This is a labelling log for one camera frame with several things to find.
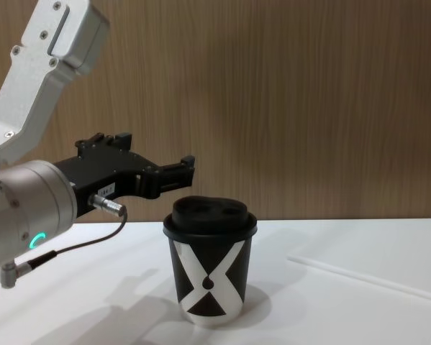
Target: black cable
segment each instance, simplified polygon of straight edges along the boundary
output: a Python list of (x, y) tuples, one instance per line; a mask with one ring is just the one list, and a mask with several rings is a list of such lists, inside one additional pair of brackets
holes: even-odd
[(102, 242), (102, 241), (106, 241), (107, 239), (111, 239), (113, 236), (118, 235), (118, 233), (124, 228), (124, 226), (126, 225), (126, 223), (127, 223), (127, 210), (122, 215), (121, 224), (110, 235), (101, 237), (99, 239), (94, 239), (92, 241), (88, 241), (88, 242), (76, 244), (74, 246), (66, 247), (66, 248), (63, 248), (63, 249), (60, 249), (60, 250), (51, 250), (50, 252), (47, 252), (47, 253), (45, 253), (43, 255), (40, 255), (39, 257), (35, 257), (34, 259), (28, 260), (27, 263), (30, 265), (30, 267), (32, 268), (32, 270), (34, 270), (36, 267), (39, 267), (40, 265), (45, 264), (46, 262), (48, 262), (49, 260), (53, 259), (54, 257), (56, 257), (59, 254), (69, 252), (70, 250), (74, 250), (74, 249), (78, 249), (78, 248), (90, 246), (91, 244), (95, 244), (95, 243), (99, 243), (99, 242)]

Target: wooden wall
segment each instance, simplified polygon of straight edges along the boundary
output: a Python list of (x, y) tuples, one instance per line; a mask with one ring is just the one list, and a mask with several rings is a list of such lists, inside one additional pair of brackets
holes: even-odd
[[(0, 0), (0, 85), (35, 0)], [(97, 0), (111, 33), (69, 85), (38, 149), (57, 161), (129, 131), (191, 190), (262, 219), (431, 216), (431, 0)], [(105, 219), (99, 213), (83, 220)]]

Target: black lid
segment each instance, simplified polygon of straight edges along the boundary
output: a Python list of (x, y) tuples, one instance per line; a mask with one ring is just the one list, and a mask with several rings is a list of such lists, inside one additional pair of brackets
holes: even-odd
[(257, 219), (236, 200), (189, 196), (173, 204), (164, 233), (178, 242), (234, 243), (254, 235)]

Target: cup logo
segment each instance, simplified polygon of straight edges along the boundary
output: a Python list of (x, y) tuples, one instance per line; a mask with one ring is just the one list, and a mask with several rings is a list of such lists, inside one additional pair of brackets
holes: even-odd
[(169, 243), (181, 307), (198, 316), (238, 313), (245, 297), (251, 239), (222, 246)]

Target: black cup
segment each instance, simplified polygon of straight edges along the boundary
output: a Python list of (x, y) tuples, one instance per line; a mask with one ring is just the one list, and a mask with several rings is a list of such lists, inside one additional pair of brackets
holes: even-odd
[(164, 233), (178, 303), (188, 320), (216, 326), (240, 314), (256, 231), (256, 217), (239, 201), (190, 196), (174, 203)]

